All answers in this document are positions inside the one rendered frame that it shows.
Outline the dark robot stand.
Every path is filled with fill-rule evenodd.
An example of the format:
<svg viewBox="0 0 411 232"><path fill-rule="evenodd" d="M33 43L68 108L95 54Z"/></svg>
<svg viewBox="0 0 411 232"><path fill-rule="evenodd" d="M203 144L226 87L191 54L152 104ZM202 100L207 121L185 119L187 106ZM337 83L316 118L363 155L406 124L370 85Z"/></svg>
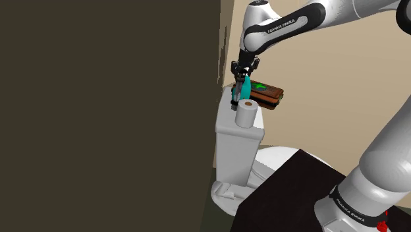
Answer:
<svg viewBox="0 0 411 232"><path fill-rule="evenodd" d="M230 232L411 232L395 207L409 192L392 155L364 156L344 176L299 150L240 204Z"/></svg>

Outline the brown box with green emblem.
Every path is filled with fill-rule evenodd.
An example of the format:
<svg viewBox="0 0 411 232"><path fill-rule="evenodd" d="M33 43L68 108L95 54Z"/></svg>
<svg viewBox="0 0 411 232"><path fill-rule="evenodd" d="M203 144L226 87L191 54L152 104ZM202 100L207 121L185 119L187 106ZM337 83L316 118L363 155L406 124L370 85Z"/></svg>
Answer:
<svg viewBox="0 0 411 232"><path fill-rule="evenodd" d="M283 98L284 91L281 88L270 86L251 80L252 90L250 100L254 100L260 107L273 110Z"/></svg>

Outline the teal bottle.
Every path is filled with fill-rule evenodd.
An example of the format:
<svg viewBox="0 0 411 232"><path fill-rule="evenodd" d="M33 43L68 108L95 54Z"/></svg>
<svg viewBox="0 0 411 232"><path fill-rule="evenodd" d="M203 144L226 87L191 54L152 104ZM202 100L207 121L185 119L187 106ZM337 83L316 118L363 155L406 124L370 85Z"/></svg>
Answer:
<svg viewBox="0 0 411 232"><path fill-rule="evenodd" d="M248 75L245 76L244 82L242 84L242 89L240 93L240 99L249 99L252 90L251 80Z"/></svg>

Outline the white toilet paper roll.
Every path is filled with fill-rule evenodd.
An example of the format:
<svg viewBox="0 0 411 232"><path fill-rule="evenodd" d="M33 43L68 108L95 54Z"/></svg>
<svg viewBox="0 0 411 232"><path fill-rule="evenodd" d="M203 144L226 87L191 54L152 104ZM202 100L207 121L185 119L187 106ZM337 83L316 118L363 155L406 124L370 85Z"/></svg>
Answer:
<svg viewBox="0 0 411 232"><path fill-rule="evenodd" d="M254 126L259 105L250 99L242 99L239 101L235 123L244 129L249 129Z"/></svg>

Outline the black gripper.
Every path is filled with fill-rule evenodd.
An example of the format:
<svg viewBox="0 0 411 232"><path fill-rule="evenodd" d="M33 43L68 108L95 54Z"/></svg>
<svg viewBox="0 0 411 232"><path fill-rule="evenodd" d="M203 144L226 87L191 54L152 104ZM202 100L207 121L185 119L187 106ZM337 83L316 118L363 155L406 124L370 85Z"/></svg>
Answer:
<svg viewBox="0 0 411 232"><path fill-rule="evenodd" d="M250 76L254 70L258 68L260 59L251 52L241 49L238 55L238 61L231 62L231 72L234 75L235 82L242 81L242 69L247 70L247 75Z"/></svg>

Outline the grey and black tool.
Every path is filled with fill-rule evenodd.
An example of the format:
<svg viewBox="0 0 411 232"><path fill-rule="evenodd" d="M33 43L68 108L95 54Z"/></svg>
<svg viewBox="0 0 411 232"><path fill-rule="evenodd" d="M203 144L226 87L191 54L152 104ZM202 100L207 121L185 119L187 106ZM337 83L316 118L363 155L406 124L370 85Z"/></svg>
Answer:
<svg viewBox="0 0 411 232"><path fill-rule="evenodd" d="M240 97L241 97L241 89L242 89L241 84L239 86L235 85L235 86L232 87L231 109L233 111L237 110L238 102L239 102Z"/></svg>

